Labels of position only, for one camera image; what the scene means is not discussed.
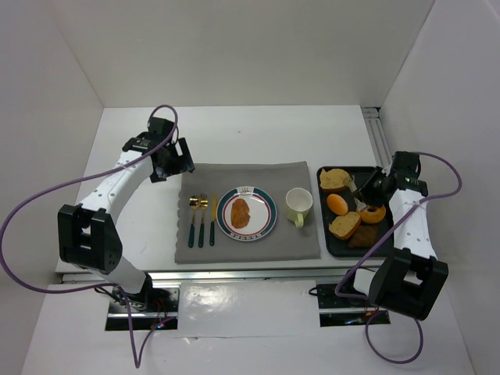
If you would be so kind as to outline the golden twisted pastry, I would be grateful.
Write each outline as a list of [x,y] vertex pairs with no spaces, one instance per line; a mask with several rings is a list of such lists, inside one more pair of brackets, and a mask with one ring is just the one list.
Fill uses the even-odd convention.
[[231,206],[231,225],[235,229],[244,228],[248,225],[250,218],[247,202],[243,198],[235,199]]

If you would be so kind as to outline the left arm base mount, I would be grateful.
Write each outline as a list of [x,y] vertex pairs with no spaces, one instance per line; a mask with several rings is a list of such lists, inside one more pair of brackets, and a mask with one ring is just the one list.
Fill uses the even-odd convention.
[[[130,301],[131,319],[134,330],[176,330],[178,327],[178,308],[180,297],[179,285],[168,285],[162,288],[166,296],[154,299],[147,305]],[[109,297],[109,307],[106,317],[106,331],[128,330],[127,308],[123,296],[116,288],[99,294]]]

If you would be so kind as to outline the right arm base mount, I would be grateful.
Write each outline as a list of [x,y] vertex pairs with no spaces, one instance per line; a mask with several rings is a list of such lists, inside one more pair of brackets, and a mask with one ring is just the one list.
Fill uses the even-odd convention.
[[336,284],[317,284],[308,290],[319,308],[321,327],[364,326],[369,318],[373,324],[389,324],[386,310],[379,310],[367,301],[339,297],[335,294]]

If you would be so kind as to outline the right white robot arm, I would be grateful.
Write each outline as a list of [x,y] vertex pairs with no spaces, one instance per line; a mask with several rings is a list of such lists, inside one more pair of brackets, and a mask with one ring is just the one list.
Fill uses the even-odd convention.
[[375,244],[388,239],[392,248],[376,271],[357,269],[349,278],[371,305],[416,320],[429,315],[448,277],[448,265],[437,259],[427,226],[427,183],[419,179],[420,156],[396,152],[391,165],[377,167],[354,192],[367,206],[384,205],[394,226]]

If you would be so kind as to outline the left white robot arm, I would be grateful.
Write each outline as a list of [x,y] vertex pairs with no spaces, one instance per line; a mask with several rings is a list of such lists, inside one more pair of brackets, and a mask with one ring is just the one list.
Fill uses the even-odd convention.
[[154,288],[151,276],[125,259],[116,223],[145,180],[158,183],[194,171],[185,139],[169,140],[173,129],[172,121],[152,117],[148,129],[123,146],[117,171],[77,205],[64,205],[57,216],[59,258],[120,286],[125,299],[142,311],[169,294]]

